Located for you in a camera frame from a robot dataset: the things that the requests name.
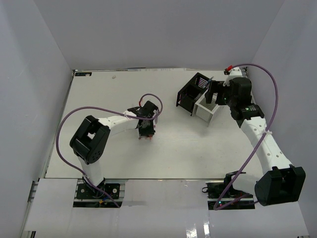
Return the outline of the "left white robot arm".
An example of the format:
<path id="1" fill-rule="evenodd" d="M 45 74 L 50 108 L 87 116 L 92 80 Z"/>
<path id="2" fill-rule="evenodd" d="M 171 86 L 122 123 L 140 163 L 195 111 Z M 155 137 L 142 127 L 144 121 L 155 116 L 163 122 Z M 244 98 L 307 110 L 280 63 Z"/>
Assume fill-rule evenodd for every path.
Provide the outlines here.
<path id="1" fill-rule="evenodd" d="M 70 147 L 84 171 L 84 180 L 90 181 L 87 191 L 94 198 L 104 194 L 104 176 L 100 167 L 101 158 L 107 140 L 126 130 L 137 129 L 139 138 L 152 137 L 155 134 L 152 118 L 158 114 L 159 108 L 147 101 L 141 107 L 126 110 L 123 116 L 111 116 L 97 119 L 87 116 L 70 140 Z"/>

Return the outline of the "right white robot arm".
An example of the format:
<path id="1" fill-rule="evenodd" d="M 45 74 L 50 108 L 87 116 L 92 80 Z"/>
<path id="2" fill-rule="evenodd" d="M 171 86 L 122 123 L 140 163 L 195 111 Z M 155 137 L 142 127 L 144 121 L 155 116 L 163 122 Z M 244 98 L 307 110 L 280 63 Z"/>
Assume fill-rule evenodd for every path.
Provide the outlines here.
<path id="1" fill-rule="evenodd" d="M 306 173 L 302 167 L 294 166 L 280 150 L 261 108 L 252 103 L 251 89 L 250 79 L 244 77 L 235 77 L 228 82 L 213 80 L 205 96 L 206 102 L 210 103 L 217 94 L 215 103 L 230 108 L 232 118 L 253 147 L 242 167 L 226 175 L 219 197 L 226 194 L 234 198 L 243 191 L 255 196 L 262 206 L 298 201 Z M 260 161 L 261 178 L 250 177 L 244 172 L 253 156 Z"/>

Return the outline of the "blue pen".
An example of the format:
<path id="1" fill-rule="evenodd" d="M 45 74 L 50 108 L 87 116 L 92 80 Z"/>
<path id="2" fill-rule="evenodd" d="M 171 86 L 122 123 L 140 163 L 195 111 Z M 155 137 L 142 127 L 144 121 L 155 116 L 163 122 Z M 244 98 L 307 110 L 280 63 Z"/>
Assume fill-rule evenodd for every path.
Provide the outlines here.
<path id="1" fill-rule="evenodd" d="M 212 80 L 213 80 L 213 77 L 211 77 L 211 78 L 202 86 L 202 88 L 203 88 L 203 89 L 207 88 L 207 87 L 210 85 L 210 83 L 212 82 Z"/>

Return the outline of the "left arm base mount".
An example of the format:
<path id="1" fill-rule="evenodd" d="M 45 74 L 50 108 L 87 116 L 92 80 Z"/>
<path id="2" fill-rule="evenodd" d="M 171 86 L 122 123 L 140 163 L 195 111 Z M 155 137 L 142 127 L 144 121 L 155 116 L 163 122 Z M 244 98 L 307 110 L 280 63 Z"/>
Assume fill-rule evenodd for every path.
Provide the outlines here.
<path id="1" fill-rule="evenodd" d="M 99 185 L 103 192 L 96 190 L 85 181 L 79 179 L 76 185 L 74 208 L 120 208 L 125 193 L 125 181 L 119 179 L 106 179 Z"/>

